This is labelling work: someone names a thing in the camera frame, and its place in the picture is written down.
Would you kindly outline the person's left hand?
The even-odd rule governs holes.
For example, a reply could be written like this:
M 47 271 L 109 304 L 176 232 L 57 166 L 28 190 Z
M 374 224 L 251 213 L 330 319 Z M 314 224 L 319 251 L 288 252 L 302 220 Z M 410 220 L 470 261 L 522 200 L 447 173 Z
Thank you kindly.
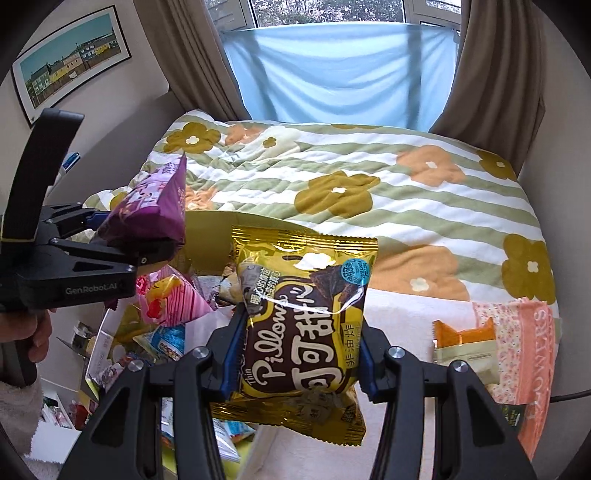
M 32 341 L 28 358 L 34 363 L 43 361 L 49 350 L 52 334 L 51 310 L 32 314 L 0 314 L 0 342 Z

